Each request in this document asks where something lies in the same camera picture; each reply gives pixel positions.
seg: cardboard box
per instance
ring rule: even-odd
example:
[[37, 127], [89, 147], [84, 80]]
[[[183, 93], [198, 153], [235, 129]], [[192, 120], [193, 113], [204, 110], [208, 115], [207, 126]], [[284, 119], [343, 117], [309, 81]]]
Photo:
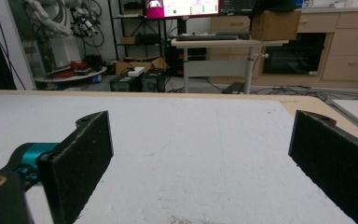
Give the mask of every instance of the cardboard box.
[[121, 37], [120, 42], [122, 45], [134, 45], [139, 43], [138, 36], [124, 36]]
[[300, 10], [291, 12], [264, 11], [252, 19], [252, 39], [296, 40]]
[[143, 16], [143, 15], [144, 15], [144, 10], [141, 9], [141, 8], [137, 8], [137, 9], [124, 9], [123, 14], [124, 14], [124, 15], [134, 15], [134, 14], [137, 14], [137, 15]]
[[154, 68], [168, 69], [168, 65], [160, 57], [128, 57], [116, 62], [116, 76], [126, 72], [126, 68], [144, 67], [145, 72]]

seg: cabinet drawer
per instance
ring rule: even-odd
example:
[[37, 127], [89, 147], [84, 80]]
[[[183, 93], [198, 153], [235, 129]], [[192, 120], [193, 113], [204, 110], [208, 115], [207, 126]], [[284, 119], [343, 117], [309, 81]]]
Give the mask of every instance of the cabinet drawer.
[[248, 55], [249, 48], [212, 48], [211, 55]]
[[211, 31], [241, 31], [249, 30], [250, 20], [244, 16], [212, 17]]
[[358, 55], [358, 29], [337, 29], [330, 55]]
[[211, 61], [246, 60], [247, 58], [247, 55], [243, 54], [211, 55]]
[[301, 13], [299, 33], [329, 33], [336, 29], [338, 13]]
[[358, 81], [358, 56], [330, 56], [323, 80]]
[[358, 28], [358, 12], [340, 13], [337, 28]]

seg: electronic device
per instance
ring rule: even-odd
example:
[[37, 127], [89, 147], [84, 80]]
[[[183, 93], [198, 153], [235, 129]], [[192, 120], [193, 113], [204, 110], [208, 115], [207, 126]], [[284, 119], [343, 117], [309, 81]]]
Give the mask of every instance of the electronic device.
[[219, 0], [144, 0], [148, 19], [175, 19], [219, 15]]
[[148, 71], [142, 76], [143, 92], [165, 92], [166, 76], [163, 69]]
[[235, 35], [179, 35], [177, 41], [236, 40]]
[[243, 82], [234, 82], [229, 85], [227, 88], [222, 90], [223, 94], [240, 94], [245, 92], [245, 83]]
[[256, 0], [220, 0], [221, 15], [250, 15]]
[[131, 9], [139, 9], [142, 8], [142, 5], [138, 2], [129, 2], [124, 4], [124, 9], [126, 10], [131, 10]]
[[249, 40], [251, 39], [250, 31], [219, 31], [215, 35], [234, 35], [238, 39]]
[[124, 73], [110, 82], [111, 91], [141, 91], [141, 77], [129, 77]]

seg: stand leg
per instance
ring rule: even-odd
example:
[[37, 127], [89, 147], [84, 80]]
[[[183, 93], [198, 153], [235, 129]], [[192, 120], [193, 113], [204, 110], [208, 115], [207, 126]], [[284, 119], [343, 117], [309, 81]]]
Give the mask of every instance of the stand leg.
[[251, 91], [251, 82], [252, 82], [252, 70], [254, 66], [254, 49], [253, 47], [249, 47], [249, 55], [248, 59], [246, 60], [246, 81], [245, 81], [245, 89], [243, 94], [249, 94]]
[[188, 93], [188, 54], [187, 48], [184, 49], [185, 58], [183, 59], [183, 78], [184, 78], [184, 89], [185, 93]]

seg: computer screen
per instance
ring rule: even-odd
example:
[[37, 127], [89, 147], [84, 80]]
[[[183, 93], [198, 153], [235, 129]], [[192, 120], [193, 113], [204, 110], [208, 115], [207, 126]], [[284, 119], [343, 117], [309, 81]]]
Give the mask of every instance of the computer screen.
[[145, 0], [148, 19], [174, 19], [219, 15], [220, 0]]
[[249, 15], [256, 0], [220, 0], [221, 15]]

